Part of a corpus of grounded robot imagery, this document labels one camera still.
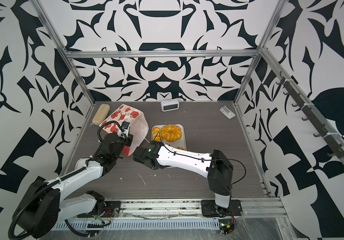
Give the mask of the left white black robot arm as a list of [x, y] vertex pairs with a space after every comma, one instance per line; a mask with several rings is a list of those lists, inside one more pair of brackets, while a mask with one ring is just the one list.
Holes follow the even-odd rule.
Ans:
[[122, 124], [106, 122], [97, 131], [98, 149], [89, 158], [81, 160], [78, 169], [53, 180], [33, 182], [13, 214], [9, 239], [41, 238], [58, 222], [76, 215], [101, 215], [105, 198], [100, 194], [89, 191], [77, 198], [68, 196], [113, 169], [124, 148], [132, 144], [130, 126], [127, 121]]

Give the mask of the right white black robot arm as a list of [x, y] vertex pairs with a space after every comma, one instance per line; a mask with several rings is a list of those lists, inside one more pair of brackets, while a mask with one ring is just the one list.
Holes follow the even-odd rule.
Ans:
[[201, 175], [215, 193], [216, 208], [227, 210], [230, 207], [234, 167], [219, 150], [194, 153], [151, 141], [146, 148], [136, 148], [133, 160], [152, 170], [174, 167]]

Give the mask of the yellow fake braided bread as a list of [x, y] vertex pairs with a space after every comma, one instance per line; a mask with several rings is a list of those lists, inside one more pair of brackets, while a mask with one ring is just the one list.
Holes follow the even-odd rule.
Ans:
[[177, 125], [166, 125], [161, 129], [161, 136], [168, 142], [175, 142], [183, 136], [182, 129]]

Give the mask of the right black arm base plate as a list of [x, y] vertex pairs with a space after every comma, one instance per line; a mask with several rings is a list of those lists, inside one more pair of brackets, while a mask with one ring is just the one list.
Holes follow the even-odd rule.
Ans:
[[243, 209], [240, 200], [231, 199], [229, 208], [225, 210], [218, 210], [214, 200], [201, 200], [202, 215], [206, 218], [223, 218], [228, 216], [241, 216]]

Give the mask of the pale fake bread roll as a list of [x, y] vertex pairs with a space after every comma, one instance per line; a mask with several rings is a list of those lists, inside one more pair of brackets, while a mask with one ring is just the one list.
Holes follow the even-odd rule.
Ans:
[[153, 128], [152, 129], [152, 140], [161, 142], [161, 129], [160, 128]]

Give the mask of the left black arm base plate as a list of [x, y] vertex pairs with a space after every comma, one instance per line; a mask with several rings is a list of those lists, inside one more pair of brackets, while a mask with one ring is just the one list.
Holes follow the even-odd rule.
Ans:
[[89, 213], [77, 215], [78, 218], [92, 218], [99, 216], [109, 218], [119, 213], [121, 209], [121, 201], [104, 201], [97, 202], [93, 210]]

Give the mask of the red white paper bag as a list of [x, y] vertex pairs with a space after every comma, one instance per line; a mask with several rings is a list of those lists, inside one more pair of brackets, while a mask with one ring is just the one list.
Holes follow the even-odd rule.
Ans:
[[131, 146], [124, 147], [123, 149], [123, 153], [127, 157], [134, 153], [135, 149], [141, 145], [149, 132], [149, 125], [146, 121], [144, 113], [126, 104], [121, 104], [116, 110], [113, 111], [113, 113], [108, 115], [108, 117], [105, 118], [99, 125], [99, 127], [109, 121], [116, 121], [120, 125], [122, 125], [123, 122], [129, 123], [129, 130], [126, 132], [132, 135], [133, 139]]

